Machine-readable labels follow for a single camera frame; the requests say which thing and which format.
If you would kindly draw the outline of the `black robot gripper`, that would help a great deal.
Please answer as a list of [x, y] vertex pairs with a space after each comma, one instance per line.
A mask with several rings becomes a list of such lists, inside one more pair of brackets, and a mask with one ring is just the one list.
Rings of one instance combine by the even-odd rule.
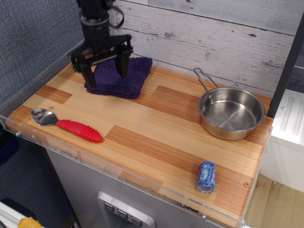
[[69, 53], [73, 69], [81, 71], [89, 89], [96, 90], [95, 76], [92, 66], [115, 60], [116, 70], [122, 78], [129, 72], [132, 36], [111, 36], [109, 20], [81, 19], [84, 34], [83, 43]]

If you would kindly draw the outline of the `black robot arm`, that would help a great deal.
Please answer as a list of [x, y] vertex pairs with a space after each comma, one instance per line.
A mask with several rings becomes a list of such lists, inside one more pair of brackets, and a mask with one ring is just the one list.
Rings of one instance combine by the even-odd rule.
[[91, 67], [99, 63], [115, 60], [116, 70], [122, 78], [129, 72], [132, 36], [111, 36], [109, 28], [122, 26], [124, 19], [118, 25], [110, 24], [108, 10], [122, 11], [114, 6], [113, 0], [78, 0], [80, 22], [84, 41], [80, 46], [69, 52], [74, 71], [81, 73], [91, 90], [96, 90], [95, 76]]

